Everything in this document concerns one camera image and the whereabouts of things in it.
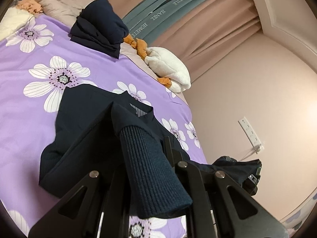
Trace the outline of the pink curtain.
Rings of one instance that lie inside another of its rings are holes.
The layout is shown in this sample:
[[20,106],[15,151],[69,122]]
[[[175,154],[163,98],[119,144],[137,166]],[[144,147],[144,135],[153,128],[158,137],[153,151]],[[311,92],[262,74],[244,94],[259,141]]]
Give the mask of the pink curtain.
[[[143,0],[109,0],[120,17]],[[192,81],[261,29],[253,0],[206,0],[154,39],[151,46],[173,52]]]

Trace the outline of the white fluffy blanket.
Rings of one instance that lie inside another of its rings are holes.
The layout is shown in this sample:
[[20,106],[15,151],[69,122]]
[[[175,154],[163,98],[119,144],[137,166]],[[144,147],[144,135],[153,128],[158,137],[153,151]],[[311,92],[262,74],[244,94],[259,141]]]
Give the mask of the white fluffy blanket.
[[158,75],[171,80],[170,90],[181,93],[191,88],[191,79],[186,65],[171,51],[163,47],[146,48],[145,63]]

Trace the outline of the beige quilt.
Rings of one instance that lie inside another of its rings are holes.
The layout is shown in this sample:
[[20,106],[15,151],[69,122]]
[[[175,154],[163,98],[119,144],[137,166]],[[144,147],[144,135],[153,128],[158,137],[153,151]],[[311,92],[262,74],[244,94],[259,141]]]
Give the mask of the beige quilt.
[[[68,27],[72,27],[76,21],[77,16],[82,9],[94,0],[35,0],[42,8],[44,14],[64,23]],[[154,79],[158,76],[146,65],[144,60],[137,55],[137,50],[132,48],[127,43],[122,43],[120,54],[128,57],[134,62],[141,70],[147,73]]]

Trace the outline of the grey green lettered curtain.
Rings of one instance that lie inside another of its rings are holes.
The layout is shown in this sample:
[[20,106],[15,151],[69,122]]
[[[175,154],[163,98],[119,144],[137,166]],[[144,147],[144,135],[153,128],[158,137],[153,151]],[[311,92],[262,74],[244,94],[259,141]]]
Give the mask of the grey green lettered curtain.
[[123,22],[133,38],[151,45],[163,32],[206,0],[143,0]]

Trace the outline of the peach ruffled cloth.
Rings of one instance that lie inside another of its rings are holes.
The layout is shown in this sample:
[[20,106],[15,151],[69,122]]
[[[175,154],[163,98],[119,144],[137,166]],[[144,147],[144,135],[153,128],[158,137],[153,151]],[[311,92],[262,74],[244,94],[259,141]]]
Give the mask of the peach ruffled cloth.
[[43,13],[42,6],[35,0],[21,0],[18,2],[17,8],[21,10],[26,10],[33,15]]

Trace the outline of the dark navy zip jacket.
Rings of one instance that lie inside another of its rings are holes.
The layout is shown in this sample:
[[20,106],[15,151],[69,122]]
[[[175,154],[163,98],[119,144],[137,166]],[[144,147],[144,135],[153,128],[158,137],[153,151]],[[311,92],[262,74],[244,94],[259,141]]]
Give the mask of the dark navy zip jacket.
[[164,138],[184,161],[191,161],[189,154],[153,108],[128,93],[88,84],[66,88],[55,132],[41,154],[39,174],[39,185],[52,195],[61,198],[96,170],[129,181],[132,213],[141,219],[176,218],[192,204],[167,159]]

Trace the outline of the white wall socket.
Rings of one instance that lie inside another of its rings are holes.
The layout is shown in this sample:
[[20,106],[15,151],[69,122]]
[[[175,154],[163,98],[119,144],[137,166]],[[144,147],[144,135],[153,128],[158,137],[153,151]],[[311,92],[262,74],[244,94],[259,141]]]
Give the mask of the white wall socket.
[[257,134],[255,133],[254,129],[252,128],[249,121],[246,119],[246,117],[243,117],[238,121],[241,128],[243,129],[244,133],[246,134],[247,138],[249,139],[251,145],[254,148],[259,149],[262,145],[260,139],[258,138]]

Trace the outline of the orange cloth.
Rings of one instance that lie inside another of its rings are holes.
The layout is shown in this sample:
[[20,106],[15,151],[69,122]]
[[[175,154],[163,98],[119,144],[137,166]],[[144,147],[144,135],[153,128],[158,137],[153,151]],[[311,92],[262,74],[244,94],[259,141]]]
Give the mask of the orange cloth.
[[[129,44],[133,49],[135,49],[137,51],[137,55],[139,55],[139,57],[141,57],[143,61],[145,60],[145,58],[147,57],[147,43],[144,40],[138,38],[135,39],[132,37],[132,35],[129,34],[123,39],[123,41]],[[167,77],[158,77],[156,74],[155,76],[157,81],[164,85],[166,88],[170,88],[172,86],[171,79]]]

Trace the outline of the purple floral bed sheet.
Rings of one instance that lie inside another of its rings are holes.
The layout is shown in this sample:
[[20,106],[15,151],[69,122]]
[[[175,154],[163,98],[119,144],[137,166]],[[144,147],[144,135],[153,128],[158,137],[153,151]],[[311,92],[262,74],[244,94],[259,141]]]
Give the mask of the purple floral bed sheet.
[[128,57],[118,59],[72,42],[69,27],[42,15],[1,42],[1,202],[18,228],[31,227],[57,199],[38,184],[40,156],[55,138],[65,88],[90,84],[129,93],[152,106],[191,160],[206,163],[189,106]]

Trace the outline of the folded dark navy clothes stack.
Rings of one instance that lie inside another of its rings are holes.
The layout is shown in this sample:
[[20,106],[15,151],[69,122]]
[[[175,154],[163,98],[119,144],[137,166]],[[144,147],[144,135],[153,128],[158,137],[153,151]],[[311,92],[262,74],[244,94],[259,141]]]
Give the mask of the folded dark navy clothes stack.
[[70,40],[119,58],[120,46],[129,34],[127,26],[108,0],[95,0],[79,14],[70,30]]

